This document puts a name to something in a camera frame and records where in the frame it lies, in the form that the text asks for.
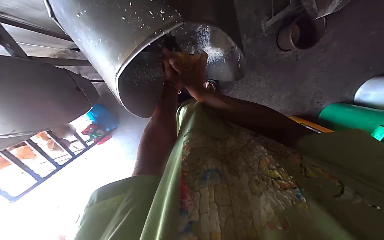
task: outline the forearm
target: forearm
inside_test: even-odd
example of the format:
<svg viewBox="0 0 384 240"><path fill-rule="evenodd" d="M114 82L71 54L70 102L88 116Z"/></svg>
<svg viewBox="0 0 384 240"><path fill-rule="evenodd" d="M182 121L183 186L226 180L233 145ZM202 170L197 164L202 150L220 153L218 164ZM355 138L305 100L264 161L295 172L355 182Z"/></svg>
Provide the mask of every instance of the forearm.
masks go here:
<svg viewBox="0 0 384 240"><path fill-rule="evenodd" d="M140 139L133 176L162 175L177 139L176 110L177 90L164 85L160 102Z"/></svg>
<svg viewBox="0 0 384 240"><path fill-rule="evenodd" d="M314 133L280 112L254 102L208 90L201 91L196 98L225 120L263 134L286 146L291 146L303 136Z"/></svg>

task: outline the metal bracelet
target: metal bracelet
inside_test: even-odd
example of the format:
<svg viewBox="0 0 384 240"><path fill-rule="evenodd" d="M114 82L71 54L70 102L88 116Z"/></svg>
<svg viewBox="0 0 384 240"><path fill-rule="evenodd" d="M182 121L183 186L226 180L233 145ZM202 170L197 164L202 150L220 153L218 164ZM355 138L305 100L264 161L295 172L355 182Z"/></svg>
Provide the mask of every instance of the metal bracelet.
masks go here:
<svg viewBox="0 0 384 240"><path fill-rule="evenodd" d="M171 84L171 83L168 83L168 82L165 82L165 83L163 83L164 85L165 84L167 84L168 86L172 86L172 87L174 87L175 89L177 89L177 91L179 91L177 94L181 94L182 92L180 91L180 89L178 89L176 86L174 86L173 84Z"/></svg>

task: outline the hand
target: hand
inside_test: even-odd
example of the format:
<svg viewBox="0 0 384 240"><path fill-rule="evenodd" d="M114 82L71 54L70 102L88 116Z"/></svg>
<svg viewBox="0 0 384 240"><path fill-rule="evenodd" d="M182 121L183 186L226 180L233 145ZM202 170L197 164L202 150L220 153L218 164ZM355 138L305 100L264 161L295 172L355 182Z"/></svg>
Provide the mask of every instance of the hand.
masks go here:
<svg viewBox="0 0 384 240"><path fill-rule="evenodd" d="M174 70L169 62L170 57L170 51L168 51L166 48L163 48L163 70L166 77L166 82L176 86L178 89L181 89L182 82L180 81L179 74L176 70Z"/></svg>
<svg viewBox="0 0 384 240"><path fill-rule="evenodd" d="M206 91L204 83L207 80L207 58L208 54L201 53L198 61L189 68L185 68L173 54L169 59L169 63L179 74L185 88L198 101L200 101L202 93Z"/></svg>

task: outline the green container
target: green container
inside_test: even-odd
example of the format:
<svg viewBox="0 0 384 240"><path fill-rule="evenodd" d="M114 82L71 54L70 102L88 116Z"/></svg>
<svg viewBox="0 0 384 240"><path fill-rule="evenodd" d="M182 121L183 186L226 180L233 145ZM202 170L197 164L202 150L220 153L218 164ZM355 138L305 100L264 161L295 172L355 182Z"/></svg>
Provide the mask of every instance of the green container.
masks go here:
<svg viewBox="0 0 384 240"><path fill-rule="evenodd" d="M384 143L383 110L333 103L320 113L318 123L333 131L361 129Z"/></svg>

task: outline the person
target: person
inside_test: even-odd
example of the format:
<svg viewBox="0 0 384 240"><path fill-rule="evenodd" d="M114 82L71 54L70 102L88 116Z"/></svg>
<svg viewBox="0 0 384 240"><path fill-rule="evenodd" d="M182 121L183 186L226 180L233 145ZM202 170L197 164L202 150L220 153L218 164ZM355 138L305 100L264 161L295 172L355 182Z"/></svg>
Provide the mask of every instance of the person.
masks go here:
<svg viewBox="0 0 384 240"><path fill-rule="evenodd" d="M384 239L383 144L211 91L208 56L176 56L133 176L92 194L76 239Z"/></svg>

